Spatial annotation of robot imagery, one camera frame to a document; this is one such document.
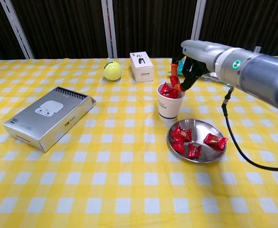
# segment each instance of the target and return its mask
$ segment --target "paper cup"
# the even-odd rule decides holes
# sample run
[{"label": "paper cup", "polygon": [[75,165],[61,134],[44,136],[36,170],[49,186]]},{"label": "paper cup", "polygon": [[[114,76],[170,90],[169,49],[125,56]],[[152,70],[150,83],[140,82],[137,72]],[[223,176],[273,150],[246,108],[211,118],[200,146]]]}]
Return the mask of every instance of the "paper cup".
[{"label": "paper cup", "polygon": [[160,94],[164,83],[157,88],[159,117],[165,121],[173,121],[178,117],[185,93],[179,92],[179,98],[172,99]]}]

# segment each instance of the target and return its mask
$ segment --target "metal plate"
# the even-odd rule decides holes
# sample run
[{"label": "metal plate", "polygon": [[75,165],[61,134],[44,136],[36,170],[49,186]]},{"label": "metal plate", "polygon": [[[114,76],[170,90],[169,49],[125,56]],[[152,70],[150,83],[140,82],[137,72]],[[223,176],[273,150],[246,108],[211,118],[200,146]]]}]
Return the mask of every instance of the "metal plate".
[{"label": "metal plate", "polygon": [[[198,159],[189,159],[186,158],[185,155],[179,154],[176,150],[173,149],[173,130],[177,127],[177,125],[180,124],[181,128],[187,130],[190,129],[192,130],[192,142],[195,145],[202,145],[201,148],[201,155]],[[221,131],[218,130],[217,127],[214,125],[205,122],[203,120],[197,120],[197,119],[184,119],[176,122],[174,125],[171,126],[171,128],[168,131],[167,137],[166,137],[166,142],[168,147],[173,151],[177,156],[182,157],[183,159],[186,159],[191,162],[195,163],[209,163],[213,162],[217,159],[219,159],[226,150],[226,146],[224,147],[223,150],[217,149],[213,146],[209,146],[203,143],[203,140],[205,139],[206,135],[208,133],[211,133],[213,135],[219,136],[219,137],[224,137]],[[185,151],[188,151],[188,143],[186,142],[184,144],[184,149]]]}]

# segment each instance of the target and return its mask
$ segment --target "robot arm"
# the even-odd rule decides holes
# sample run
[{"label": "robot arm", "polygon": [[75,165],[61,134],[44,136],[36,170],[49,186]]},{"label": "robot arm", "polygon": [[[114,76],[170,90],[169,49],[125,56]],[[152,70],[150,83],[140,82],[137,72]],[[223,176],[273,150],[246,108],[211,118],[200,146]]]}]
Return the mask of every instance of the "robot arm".
[{"label": "robot arm", "polygon": [[204,73],[216,72],[223,82],[278,108],[277,57],[200,40],[186,40],[181,47],[182,54],[172,60],[176,72],[173,68],[186,56],[181,90],[188,90]]}]

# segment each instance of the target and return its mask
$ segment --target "checkered tablecloth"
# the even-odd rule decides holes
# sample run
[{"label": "checkered tablecloth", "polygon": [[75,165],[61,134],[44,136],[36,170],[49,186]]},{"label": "checkered tablecloth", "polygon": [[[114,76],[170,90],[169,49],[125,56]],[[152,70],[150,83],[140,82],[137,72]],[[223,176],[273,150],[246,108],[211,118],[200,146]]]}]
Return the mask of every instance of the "checkered tablecloth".
[{"label": "checkered tablecloth", "polygon": [[[278,172],[244,161],[232,141],[210,164],[181,161],[166,145],[157,86],[169,59],[153,59],[154,81],[102,77],[106,59],[0,61],[0,227],[278,228]],[[47,153],[8,136],[2,124],[56,86],[97,104]],[[228,88],[200,79],[178,119],[197,118],[229,137],[221,103]],[[278,110],[234,91],[233,131],[255,162],[278,166]]]}]

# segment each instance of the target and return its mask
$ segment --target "tennis ball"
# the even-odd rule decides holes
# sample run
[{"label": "tennis ball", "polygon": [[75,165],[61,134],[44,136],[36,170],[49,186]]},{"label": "tennis ball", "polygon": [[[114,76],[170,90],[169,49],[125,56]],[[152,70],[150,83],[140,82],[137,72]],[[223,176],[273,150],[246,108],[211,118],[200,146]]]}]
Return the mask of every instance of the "tennis ball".
[{"label": "tennis ball", "polygon": [[118,80],[122,75],[122,67],[115,61],[110,61],[105,64],[103,69],[103,75],[105,78],[111,81]]}]

